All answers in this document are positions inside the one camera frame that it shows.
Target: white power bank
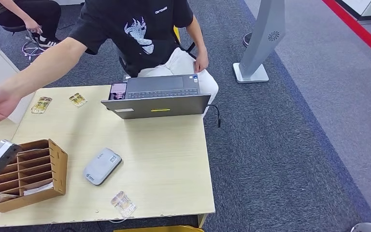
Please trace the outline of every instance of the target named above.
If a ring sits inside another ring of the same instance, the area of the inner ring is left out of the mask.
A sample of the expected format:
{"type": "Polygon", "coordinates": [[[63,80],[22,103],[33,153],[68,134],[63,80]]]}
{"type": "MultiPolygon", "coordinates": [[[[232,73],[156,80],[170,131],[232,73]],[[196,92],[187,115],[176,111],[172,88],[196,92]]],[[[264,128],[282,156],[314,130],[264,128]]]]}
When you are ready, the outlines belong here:
{"type": "Polygon", "coordinates": [[[83,175],[90,183],[101,185],[121,161],[122,159],[118,154],[108,148],[103,148],[85,167],[83,175]]]}

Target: graphic print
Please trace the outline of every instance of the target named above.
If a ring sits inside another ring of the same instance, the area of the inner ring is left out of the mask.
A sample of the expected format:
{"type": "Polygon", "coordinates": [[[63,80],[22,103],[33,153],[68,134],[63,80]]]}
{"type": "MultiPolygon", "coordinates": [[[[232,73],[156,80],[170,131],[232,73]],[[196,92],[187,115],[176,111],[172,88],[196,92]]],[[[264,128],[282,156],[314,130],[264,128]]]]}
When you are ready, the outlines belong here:
{"type": "Polygon", "coordinates": [[[146,34],[147,25],[142,17],[142,22],[133,19],[133,23],[128,27],[128,23],[124,26],[124,32],[133,37],[140,44],[146,54],[151,54],[154,51],[153,41],[145,39],[144,35],[146,34]]]}

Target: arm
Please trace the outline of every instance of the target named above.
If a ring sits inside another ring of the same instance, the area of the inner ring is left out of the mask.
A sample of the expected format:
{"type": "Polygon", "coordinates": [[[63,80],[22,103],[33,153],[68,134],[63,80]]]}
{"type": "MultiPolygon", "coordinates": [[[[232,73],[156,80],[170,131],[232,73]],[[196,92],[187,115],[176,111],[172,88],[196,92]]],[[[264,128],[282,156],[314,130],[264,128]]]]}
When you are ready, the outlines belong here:
{"type": "Polygon", "coordinates": [[[195,72],[201,72],[208,67],[208,52],[205,47],[204,39],[202,38],[202,32],[200,25],[195,16],[193,16],[193,21],[190,25],[186,27],[188,34],[193,39],[196,47],[198,49],[198,56],[195,63],[195,72]]]}
{"type": "Polygon", "coordinates": [[[200,24],[198,23],[195,16],[193,16],[193,21],[189,26],[186,27],[188,34],[193,39],[198,51],[207,50],[204,44],[204,39],[202,38],[202,32],[200,24]]]}
{"type": "Polygon", "coordinates": [[[18,16],[22,21],[24,21],[26,28],[31,32],[42,33],[42,30],[38,23],[36,23],[33,18],[31,18],[27,13],[25,13],[13,0],[0,0],[0,3],[9,11],[18,16]]]}
{"type": "Polygon", "coordinates": [[[79,41],[66,38],[47,49],[29,67],[9,78],[0,87],[22,98],[63,77],[77,64],[86,49],[79,41]]]}

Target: small packaged item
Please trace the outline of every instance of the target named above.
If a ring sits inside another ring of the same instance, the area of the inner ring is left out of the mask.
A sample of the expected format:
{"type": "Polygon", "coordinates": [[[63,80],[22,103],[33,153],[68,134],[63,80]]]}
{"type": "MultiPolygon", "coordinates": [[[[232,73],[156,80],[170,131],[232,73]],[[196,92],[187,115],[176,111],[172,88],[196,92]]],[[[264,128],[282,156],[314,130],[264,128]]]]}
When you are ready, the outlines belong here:
{"type": "Polygon", "coordinates": [[[48,97],[39,98],[38,102],[32,107],[32,114],[43,114],[51,101],[52,99],[48,97]]]}
{"type": "Polygon", "coordinates": [[[111,201],[112,205],[119,210],[123,219],[127,219],[136,210],[137,206],[128,198],[128,196],[120,191],[111,201]]]}
{"type": "Polygon", "coordinates": [[[16,195],[11,195],[11,194],[5,194],[5,193],[0,193],[0,203],[2,202],[7,202],[9,200],[18,198],[19,196],[16,195]]]}
{"type": "Polygon", "coordinates": [[[75,93],[73,96],[69,98],[69,100],[77,107],[81,107],[82,105],[86,104],[86,99],[80,95],[80,93],[75,93]]]}

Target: red stripe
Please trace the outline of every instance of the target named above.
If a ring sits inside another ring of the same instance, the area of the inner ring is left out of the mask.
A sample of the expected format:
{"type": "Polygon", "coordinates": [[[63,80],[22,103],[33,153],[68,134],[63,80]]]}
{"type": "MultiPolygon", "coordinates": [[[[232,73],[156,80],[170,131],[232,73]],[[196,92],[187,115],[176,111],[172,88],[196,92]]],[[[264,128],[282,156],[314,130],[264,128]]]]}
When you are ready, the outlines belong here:
{"type": "Polygon", "coordinates": [[[371,34],[363,28],[350,14],[335,0],[322,0],[348,27],[353,30],[365,43],[371,47],[371,34]]]}

